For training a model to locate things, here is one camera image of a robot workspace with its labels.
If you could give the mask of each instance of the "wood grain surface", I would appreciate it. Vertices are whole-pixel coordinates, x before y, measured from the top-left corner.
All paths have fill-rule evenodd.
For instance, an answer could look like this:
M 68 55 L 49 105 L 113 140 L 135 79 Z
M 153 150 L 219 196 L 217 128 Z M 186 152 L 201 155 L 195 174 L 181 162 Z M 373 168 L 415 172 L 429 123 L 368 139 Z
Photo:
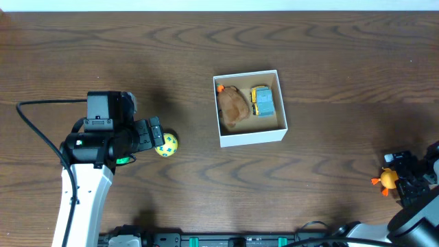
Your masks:
M 49 246 L 61 166 L 19 118 L 30 99 L 131 91 L 137 119 L 178 133 L 117 170 L 101 232 L 294 231 L 383 224 L 401 208 L 370 179 L 382 154 L 439 139 L 437 12 L 6 13 L 0 20 L 0 245 Z M 277 69 L 289 131 L 220 148 L 212 77 Z M 60 143 L 85 104 L 26 106 Z

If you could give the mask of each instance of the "yellow toy duck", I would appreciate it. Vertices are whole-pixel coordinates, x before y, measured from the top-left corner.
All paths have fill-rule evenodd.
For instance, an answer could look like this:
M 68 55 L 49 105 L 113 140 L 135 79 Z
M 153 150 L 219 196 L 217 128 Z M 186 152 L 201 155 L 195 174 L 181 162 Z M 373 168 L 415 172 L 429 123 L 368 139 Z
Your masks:
M 398 180 L 398 174 L 396 171 L 392 171 L 390 168 L 383 168 L 384 172 L 381 174 L 380 178 L 372 178 L 370 181 L 373 185 L 376 185 L 378 182 L 384 186 L 383 191 L 381 192 L 384 196 L 389 196 L 389 189 L 396 189 L 395 181 Z

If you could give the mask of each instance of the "white box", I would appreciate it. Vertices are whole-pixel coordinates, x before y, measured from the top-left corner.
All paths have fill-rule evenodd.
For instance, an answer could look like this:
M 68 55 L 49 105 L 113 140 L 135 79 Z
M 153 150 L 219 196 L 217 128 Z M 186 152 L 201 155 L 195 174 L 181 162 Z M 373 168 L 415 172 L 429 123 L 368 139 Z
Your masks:
M 213 92 L 215 102 L 217 102 L 216 84 L 221 84 L 225 87 L 235 86 L 238 92 L 243 95 L 250 109 L 252 109 L 249 97 L 250 88 L 261 85 L 268 86 L 272 90 L 274 108 L 276 110 L 275 114 L 270 117 L 258 117 L 251 114 L 248 119 L 237 123 L 233 128 L 229 128 L 222 124 L 222 120 L 218 116 L 218 105 L 216 103 L 219 144 L 221 148 L 282 140 L 288 131 L 288 125 L 285 118 L 277 70 L 214 76 Z

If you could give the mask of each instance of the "toy vehicle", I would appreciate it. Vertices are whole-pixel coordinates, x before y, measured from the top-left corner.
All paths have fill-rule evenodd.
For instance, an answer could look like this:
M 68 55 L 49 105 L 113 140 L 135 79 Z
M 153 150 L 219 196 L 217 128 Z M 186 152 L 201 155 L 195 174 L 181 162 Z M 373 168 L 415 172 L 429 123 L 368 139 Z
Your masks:
M 268 86 L 251 88 L 250 101 L 253 103 L 253 115 L 267 117 L 274 114 L 273 95 Z

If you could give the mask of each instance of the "patterned ball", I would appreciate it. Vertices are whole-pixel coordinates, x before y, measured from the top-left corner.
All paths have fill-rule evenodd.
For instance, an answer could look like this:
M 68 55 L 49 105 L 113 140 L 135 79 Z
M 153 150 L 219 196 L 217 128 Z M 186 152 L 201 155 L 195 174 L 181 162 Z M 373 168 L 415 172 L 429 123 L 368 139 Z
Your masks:
M 170 133 L 165 133 L 163 137 L 165 138 L 165 144 L 157 147 L 156 152 L 160 154 L 160 156 L 168 157 L 177 152 L 178 141 L 177 138 Z

